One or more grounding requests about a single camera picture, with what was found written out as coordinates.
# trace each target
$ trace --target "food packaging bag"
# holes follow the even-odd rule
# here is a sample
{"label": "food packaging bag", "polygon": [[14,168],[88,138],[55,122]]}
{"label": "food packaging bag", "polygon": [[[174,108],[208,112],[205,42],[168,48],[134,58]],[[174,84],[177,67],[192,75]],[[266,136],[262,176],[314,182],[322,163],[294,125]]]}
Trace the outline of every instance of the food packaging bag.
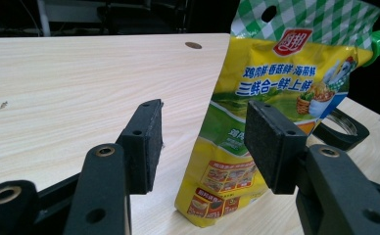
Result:
{"label": "food packaging bag", "polygon": [[379,15],[357,0],[242,0],[175,207],[206,227],[262,195],[267,187],[244,145],[248,101],[312,133],[347,96],[350,72],[371,59]]}

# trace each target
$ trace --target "wooden table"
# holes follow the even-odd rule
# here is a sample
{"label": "wooden table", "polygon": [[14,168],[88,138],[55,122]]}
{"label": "wooden table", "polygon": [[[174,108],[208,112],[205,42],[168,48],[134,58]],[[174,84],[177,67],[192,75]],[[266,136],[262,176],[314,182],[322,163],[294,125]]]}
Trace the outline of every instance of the wooden table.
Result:
{"label": "wooden table", "polygon": [[[115,142],[139,104],[160,98],[166,146],[154,191],[131,196],[134,234],[302,234],[293,195],[268,191],[208,228],[194,226],[173,205],[228,39],[0,38],[0,183],[26,179],[42,190],[80,172],[89,149]],[[370,130],[349,154],[380,183],[380,116],[350,99],[340,109]]]}

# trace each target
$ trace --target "green bottle cap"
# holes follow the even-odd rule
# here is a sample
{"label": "green bottle cap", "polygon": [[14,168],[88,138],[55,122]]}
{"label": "green bottle cap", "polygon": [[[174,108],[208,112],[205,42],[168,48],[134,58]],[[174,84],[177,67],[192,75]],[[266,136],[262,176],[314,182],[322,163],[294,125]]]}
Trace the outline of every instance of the green bottle cap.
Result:
{"label": "green bottle cap", "polygon": [[380,56],[380,30],[372,32],[371,40],[373,56],[368,62],[363,65],[364,67],[370,66],[374,61],[376,61],[377,57]]}

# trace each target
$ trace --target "red logo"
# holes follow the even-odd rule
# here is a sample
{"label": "red logo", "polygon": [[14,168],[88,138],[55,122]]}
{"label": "red logo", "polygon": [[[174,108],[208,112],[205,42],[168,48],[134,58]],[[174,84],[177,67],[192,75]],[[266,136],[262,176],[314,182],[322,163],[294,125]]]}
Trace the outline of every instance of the red logo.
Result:
{"label": "red logo", "polygon": [[286,29],[273,50],[280,56],[288,56],[301,51],[311,33],[311,29]]}

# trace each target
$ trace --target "black chair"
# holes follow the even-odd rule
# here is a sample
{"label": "black chair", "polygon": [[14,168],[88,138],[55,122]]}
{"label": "black chair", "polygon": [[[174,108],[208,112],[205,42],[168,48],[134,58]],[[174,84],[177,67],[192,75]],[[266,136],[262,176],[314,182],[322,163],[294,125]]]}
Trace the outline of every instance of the black chair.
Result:
{"label": "black chair", "polygon": [[174,0],[107,0],[98,7],[101,33],[110,35],[166,34],[180,32],[185,14],[185,1]]}

